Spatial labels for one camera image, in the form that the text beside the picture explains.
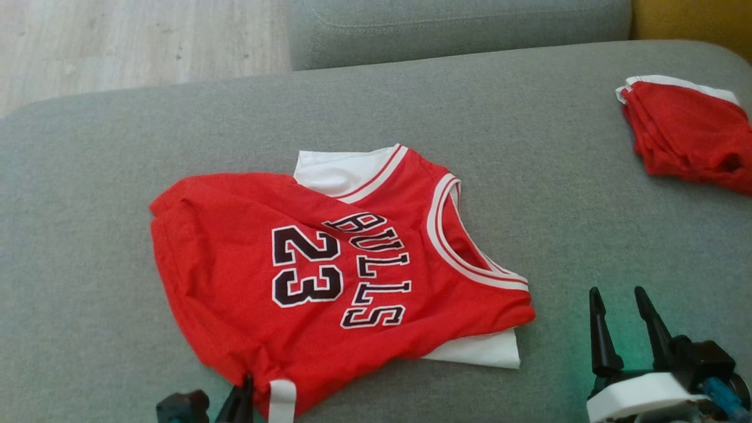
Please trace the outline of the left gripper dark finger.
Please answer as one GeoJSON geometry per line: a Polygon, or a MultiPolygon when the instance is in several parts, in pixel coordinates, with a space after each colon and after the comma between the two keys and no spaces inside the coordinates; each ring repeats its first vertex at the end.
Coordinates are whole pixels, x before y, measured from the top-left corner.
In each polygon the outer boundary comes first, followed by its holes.
{"type": "Polygon", "coordinates": [[[234,422],[247,423],[254,421],[253,406],[254,384],[253,377],[247,374],[240,385],[234,385],[229,391],[220,412],[215,418],[216,423],[234,422]]]}

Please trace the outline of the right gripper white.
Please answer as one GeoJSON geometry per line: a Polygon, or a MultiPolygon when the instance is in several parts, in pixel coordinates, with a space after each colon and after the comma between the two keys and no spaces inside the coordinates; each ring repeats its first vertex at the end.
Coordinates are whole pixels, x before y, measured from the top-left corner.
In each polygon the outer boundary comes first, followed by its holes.
{"type": "MultiPolygon", "coordinates": [[[[701,422],[704,394],[691,394],[672,370],[672,336],[644,287],[634,288],[637,310],[646,324],[656,372],[610,385],[586,402],[590,422],[701,422]]],[[[621,372],[623,359],[615,351],[605,321],[605,305],[598,287],[590,289],[590,345],[592,372],[612,377],[621,372]]]]}

